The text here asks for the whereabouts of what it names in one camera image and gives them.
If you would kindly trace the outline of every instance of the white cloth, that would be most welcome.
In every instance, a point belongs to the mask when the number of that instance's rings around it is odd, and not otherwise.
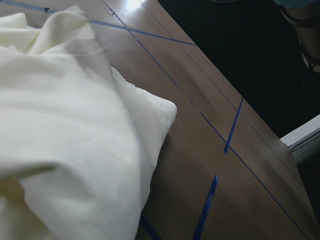
[[[134,239],[176,112],[111,68],[77,6],[0,18],[0,239]]]

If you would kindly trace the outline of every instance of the crumpled cloth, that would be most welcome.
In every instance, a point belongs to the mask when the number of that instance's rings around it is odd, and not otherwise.
[[[176,113],[111,67],[79,7],[0,18],[0,239],[134,239]]]

